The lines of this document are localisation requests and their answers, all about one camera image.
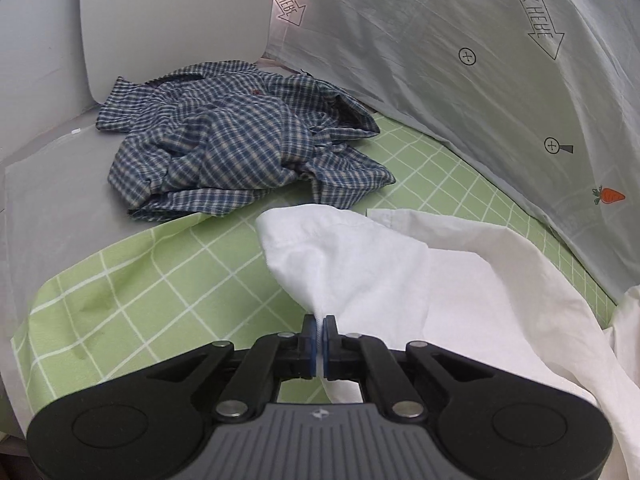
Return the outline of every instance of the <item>green grid mat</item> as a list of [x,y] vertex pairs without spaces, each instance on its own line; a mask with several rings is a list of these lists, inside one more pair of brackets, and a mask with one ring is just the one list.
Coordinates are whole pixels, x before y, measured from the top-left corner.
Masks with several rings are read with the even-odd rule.
[[[615,308],[566,246],[477,171],[415,130],[376,115],[382,133],[354,143],[398,182],[353,208],[412,208],[508,226],[585,297],[601,326]],[[270,275],[254,228],[271,207],[311,202],[296,183],[224,218],[194,214],[83,260],[39,290],[12,339],[31,409],[218,339],[247,348],[297,332],[305,311]],[[318,380],[289,381],[280,400],[328,402]]]

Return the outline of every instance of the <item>white cloth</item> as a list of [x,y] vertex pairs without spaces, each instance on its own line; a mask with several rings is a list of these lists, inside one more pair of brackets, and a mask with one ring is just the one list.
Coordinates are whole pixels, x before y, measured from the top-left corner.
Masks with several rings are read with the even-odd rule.
[[[333,314],[341,333],[396,349],[425,339],[597,403],[617,439],[601,478],[640,479],[640,388],[625,373],[631,368],[533,244],[492,224],[410,210],[368,214],[322,205],[263,213],[257,227],[271,272],[316,317]],[[615,337],[625,337],[622,329]],[[333,402],[360,400],[354,384],[325,388]]]
[[610,334],[611,347],[620,366],[640,385],[640,285],[633,286],[623,296],[605,332]]

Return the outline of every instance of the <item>blue checkered shirt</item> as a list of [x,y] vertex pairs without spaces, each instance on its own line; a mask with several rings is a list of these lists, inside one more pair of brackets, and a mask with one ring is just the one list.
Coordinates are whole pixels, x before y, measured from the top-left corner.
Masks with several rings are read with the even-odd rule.
[[118,78],[96,127],[128,134],[108,181],[139,219],[220,216],[301,179],[316,203],[346,209],[395,182],[346,144],[380,132],[359,102],[327,82],[243,61],[146,84]]

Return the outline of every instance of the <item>orange carrot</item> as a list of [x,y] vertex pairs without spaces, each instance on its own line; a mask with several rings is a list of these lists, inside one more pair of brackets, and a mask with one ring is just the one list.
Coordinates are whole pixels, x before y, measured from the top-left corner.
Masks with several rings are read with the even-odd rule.
[[596,200],[594,200],[596,205],[600,203],[600,200],[602,200],[603,204],[613,204],[614,202],[618,202],[619,200],[624,200],[626,198],[626,196],[619,191],[611,189],[610,187],[603,188],[602,186],[598,189],[594,188],[593,194],[596,196]]

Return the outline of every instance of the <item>white wall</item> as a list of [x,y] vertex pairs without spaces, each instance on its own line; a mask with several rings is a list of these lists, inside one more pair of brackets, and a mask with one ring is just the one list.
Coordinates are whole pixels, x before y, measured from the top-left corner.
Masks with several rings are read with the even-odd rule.
[[79,0],[0,0],[0,160],[93,104]]

